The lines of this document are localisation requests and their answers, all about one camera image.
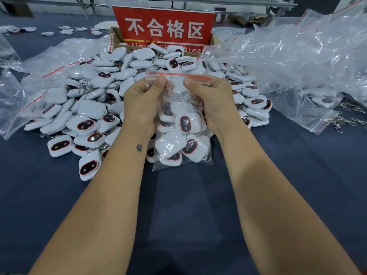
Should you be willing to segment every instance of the fingernail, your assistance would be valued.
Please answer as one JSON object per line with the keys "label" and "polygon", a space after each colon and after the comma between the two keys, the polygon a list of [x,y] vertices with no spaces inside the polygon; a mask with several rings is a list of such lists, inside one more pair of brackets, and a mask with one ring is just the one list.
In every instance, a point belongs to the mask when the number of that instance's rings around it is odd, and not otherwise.
{"label": "fingernail", "polygon": [[185,77],[185,84],[189,85],[191,83],[191,79],[189,77]]}
{"label": "fingernail", "polygon": [[164,75],[159,75],[158,82],[163,83],[165,79],[166,79],[166,77]]}

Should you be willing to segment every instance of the pile of white keychains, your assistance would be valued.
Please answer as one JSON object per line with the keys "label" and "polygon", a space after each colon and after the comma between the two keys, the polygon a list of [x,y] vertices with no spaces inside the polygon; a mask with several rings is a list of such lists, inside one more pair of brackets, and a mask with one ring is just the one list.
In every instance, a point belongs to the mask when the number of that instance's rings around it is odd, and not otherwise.
{"label": "pile of white keychains", "polygon": [[[197,61],[196,57],[185,56],[182,46],[164,49],[151,44],[138,50],[119,47],[72,67],[64,87],[48,89],[42,112],[24,130],[40,128],[43,136],[52,137],[47,146],[53,157],[69,152],[81,156],[80,178],[90,180],[121,130],[124,93],[152,71],[210,74],[227,79],[246,125],[250,128],[269,123],[272,102],[259,94],[259,88],[252,83],[256,78],[247,75],[243,66]],[[147,160],[151,156],[149,149]]]}

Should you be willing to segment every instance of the red sign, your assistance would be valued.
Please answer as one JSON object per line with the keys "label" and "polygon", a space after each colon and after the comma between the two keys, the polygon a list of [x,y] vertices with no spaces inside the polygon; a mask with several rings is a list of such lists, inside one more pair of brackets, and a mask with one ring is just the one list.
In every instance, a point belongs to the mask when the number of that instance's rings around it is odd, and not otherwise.
{"label": "red sign", "polygon": [[182,45],[186,51],[197,53],[209,45],[214,13],[129,6],[112,8],[124,40],[133,46]]}

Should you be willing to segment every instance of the person's left arm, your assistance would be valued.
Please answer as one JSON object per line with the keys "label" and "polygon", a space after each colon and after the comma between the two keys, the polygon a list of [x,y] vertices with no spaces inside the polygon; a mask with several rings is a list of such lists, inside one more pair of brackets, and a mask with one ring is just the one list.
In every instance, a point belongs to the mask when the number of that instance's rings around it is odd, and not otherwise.
{"label": "person's left arm", "polygon": [[141,79],[126,91],[124,123],[113,147],[29,275],[126,273],[145,154],[166,82],[160,76],[147,91]]}

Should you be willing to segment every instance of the blue table surface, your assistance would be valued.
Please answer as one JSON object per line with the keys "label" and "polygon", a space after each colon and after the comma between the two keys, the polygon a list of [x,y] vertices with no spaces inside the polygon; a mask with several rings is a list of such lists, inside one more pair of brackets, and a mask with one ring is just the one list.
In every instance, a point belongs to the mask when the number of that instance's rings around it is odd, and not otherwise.
{"label": "blue table surface", "polygon": [[[112,18],[0,18],[1,25],[37,27],[6,36],[22,60],[70,38],[58,26],[91,27],[104,20]],[[47,31],[55,36],[40,36]],[[86,32],[73,36],[93,38]],[[367,121],[361,113],[344,115]],[[343,129],[337,133],[329,126],[316,136],[272,110],[270,124],[253,133],[357,267],[367,270],[367,130]],[[79,157],[50,157],[47,141],[22,129],[7,142],[0,139],[0,272],[28,272],[87,186],[79,178]],[[214,165],[157,172],[145,165],[128,274],[258,274],[241,233],[222,150],[215,136],[211,142]]]}

